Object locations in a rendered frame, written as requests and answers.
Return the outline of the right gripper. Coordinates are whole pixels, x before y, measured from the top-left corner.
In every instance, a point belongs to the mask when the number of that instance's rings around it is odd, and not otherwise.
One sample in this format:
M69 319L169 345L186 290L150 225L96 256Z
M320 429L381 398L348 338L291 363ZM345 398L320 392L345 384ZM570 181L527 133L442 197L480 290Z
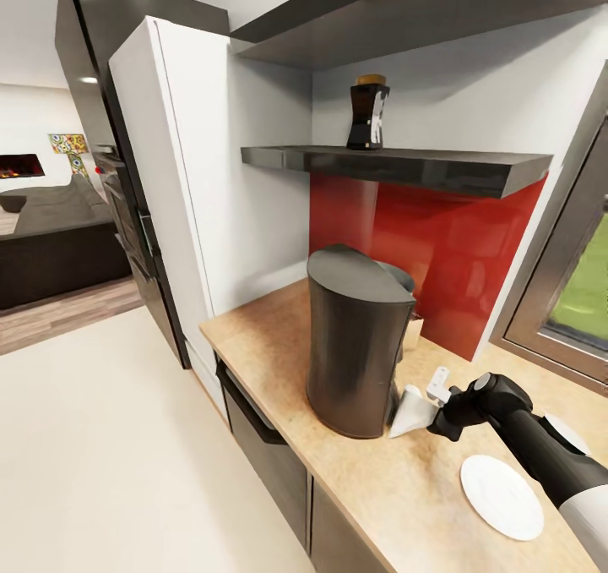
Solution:
M426 430L432 434L445 436L452 442L458 442L465 427L482 423L471 421L461 411L459 396L463 394L463 391L458 386L452 386L448 391L451 393L448 403L438 410L432 425L426 427Z

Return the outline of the bottle of coffee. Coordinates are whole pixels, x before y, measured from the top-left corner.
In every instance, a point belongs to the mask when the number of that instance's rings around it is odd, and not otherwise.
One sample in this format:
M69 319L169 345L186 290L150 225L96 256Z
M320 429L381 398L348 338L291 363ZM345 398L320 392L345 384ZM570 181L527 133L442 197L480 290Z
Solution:
M350 88L353 120L347 149L382 149L382 118L390 93L386 79L378 74L356 77L356 84Z

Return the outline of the saucer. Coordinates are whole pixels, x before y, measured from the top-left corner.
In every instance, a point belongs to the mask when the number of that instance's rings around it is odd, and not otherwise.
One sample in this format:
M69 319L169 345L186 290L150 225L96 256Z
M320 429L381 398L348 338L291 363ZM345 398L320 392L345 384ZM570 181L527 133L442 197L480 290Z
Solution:
M461 468L461 482L479 515L504 535L527 542L541 534L540 501L506 463L490 456L471 456Z

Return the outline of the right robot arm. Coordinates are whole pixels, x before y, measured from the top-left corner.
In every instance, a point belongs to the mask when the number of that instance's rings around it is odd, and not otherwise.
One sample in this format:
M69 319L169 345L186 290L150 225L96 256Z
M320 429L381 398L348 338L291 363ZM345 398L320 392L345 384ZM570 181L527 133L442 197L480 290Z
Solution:
M443 388L440 366L426 388L438 410L426 430L458 442L465 427L489 422L519 464L541 486L600 573L608 573L608 469L559 418L532 413L533 402L504 374L485 373L467 391Z

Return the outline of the paper coffee filter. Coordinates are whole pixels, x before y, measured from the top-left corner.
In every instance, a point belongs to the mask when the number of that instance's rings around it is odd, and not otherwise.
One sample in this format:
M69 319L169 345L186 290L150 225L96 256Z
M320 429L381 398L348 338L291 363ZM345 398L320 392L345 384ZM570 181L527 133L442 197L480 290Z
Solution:
M419 388L414 385L405 386L388 438L397 437L418 428L429 427L439 409L436 402L427 401L422 397Z

